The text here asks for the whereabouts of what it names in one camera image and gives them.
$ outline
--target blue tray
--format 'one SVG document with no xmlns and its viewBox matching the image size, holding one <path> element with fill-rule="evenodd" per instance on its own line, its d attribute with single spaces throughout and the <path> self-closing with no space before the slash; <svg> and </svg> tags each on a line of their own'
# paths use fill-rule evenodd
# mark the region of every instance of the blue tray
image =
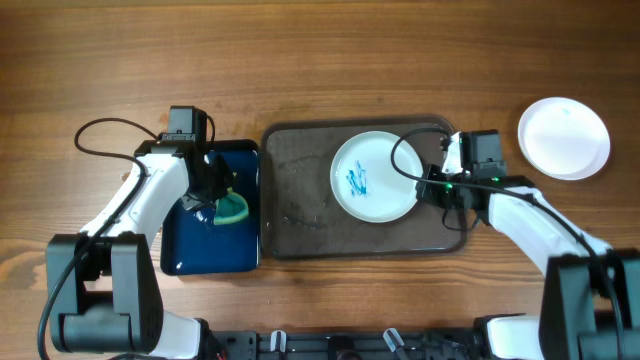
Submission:
<svg viewBox="0 0 640 360">
<path fill-rule="evenodd" d="M 249 204 L 249 217 L 213 225 L 213 209 L 187 211 L 176 202 L 163 224 L 160 267 L 168 275 L 243 272 L 260 263 L 260 175 L 258 145 L 251 140 L 214 143 L 236 173 L 233 190 Z"/>
</svg>

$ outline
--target white plate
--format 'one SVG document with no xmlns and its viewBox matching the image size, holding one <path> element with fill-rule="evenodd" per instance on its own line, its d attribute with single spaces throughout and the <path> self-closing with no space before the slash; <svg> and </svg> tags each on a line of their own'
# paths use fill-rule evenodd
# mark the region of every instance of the white plate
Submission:
<svg viewBox="0 0 640 360">
<path fill-rule="evenodd" d="M 349 214 L 372 223 L 395 220 L 416 200 L 416 181 L 391 166 L 391 148 L 400 137 L 382 131 L 356 135 L 340 147 L 331 163 L 331 190 Z M 422 176 L 415 150 L 403 141 L 395 154 L 398 167 Z"/>
<path fill-rule="evenodd" d="M 522 114 L 520 149 L 541 172 L 561 180 L 579 180 L 600 170 L 611 142 L 600 117 L 567 98 L 540 100 Z"/>
</svg>

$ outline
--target blue stain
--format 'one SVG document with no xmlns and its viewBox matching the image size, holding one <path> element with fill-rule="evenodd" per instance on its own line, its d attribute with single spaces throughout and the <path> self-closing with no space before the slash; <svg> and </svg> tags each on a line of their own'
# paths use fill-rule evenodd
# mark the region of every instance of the blue stain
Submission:
<svg viewBox="0 0 640 360">
<path fill-rule="evenodd" d="M 361 195 L 366 197 L 367 194 L 367 171 L 362 168 L 360 161 L 356 160 L 356 171 L 349 170 L 347 181 L 351 185 L 351 196 Z"/>
</svg>

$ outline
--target wooden table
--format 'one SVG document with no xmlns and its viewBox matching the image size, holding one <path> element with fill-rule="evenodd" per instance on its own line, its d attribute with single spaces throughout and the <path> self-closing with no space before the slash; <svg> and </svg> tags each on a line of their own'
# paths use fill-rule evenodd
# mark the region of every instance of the wooden table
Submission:
<svg viewBox="0 0 640 360">
<path fill-rule="evenodd" d="M 532 179 L 595 236 L 637 246 L 639 19 L 640 3 L 559 1 L 0 11 L 0 358 L 36 357 L 46 244 L 92 219 L 131 167 L 74 148 L 76 129 L 98 117 L 159 132 L 170 105 L 193 104 L 215 117 L 218 139 L 259 140 L 282 121 L 437 113 L 460 130 L 499 129 L 511 174 Z M 612 154 L 596 176 L 554 180 L 521 154 L 520 114 L 550 96 L 582 101 L 604 120 Z M 131 153 L 143 139 L 101 125 L 83 142 Z M 152 255 L 157 265 L 157 241 Z M 483 226 L 453 256 L 266 260 L 245 274 L 157 275 L 166 309 L 217 330 L 259 331 L 536 314 L 543 280 Z"/>
</svg>

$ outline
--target gray tray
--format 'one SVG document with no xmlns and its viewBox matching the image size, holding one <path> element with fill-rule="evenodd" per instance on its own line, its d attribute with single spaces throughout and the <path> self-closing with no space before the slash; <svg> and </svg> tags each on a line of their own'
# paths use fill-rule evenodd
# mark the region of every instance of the gray tray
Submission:
<svg viewBox="0 0 640 360">
<path fill-rule="evenodd" d="M 451 124 L 439 116 L 276 124 L 262 138 L 261 238 L 265 256 L 278 259 L 370 257 L 451 252 L 467 231 L 442 225 L 442 209 L 418 202 L 398 220 L 372 224 L 342 209 L 329 184 L 331 161 L 340 146 L 366 131 L 396 135 L 420 127 Z M 418 134 L 409 143 L 426 163 L 442 165 L 439 134 Z M 447 225 L 465 227 L 463 212 L 450 212 Z"/>
</svg>

